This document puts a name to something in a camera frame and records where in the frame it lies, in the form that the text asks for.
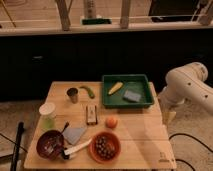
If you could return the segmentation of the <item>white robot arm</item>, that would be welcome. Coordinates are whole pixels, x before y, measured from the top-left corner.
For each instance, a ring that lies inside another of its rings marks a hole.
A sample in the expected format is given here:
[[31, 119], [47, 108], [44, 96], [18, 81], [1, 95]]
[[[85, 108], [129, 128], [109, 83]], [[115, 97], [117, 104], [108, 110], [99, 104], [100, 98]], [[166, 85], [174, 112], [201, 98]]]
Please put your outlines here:
[[166, 74], [167, 85], [158, 95], [164, 125], [174, 119], [174, 107], [183, 104], [186, 99], [213, 114], [213, 88], [205, 84], [207, 77], [208, 70], [200, 62], [174, 68]]

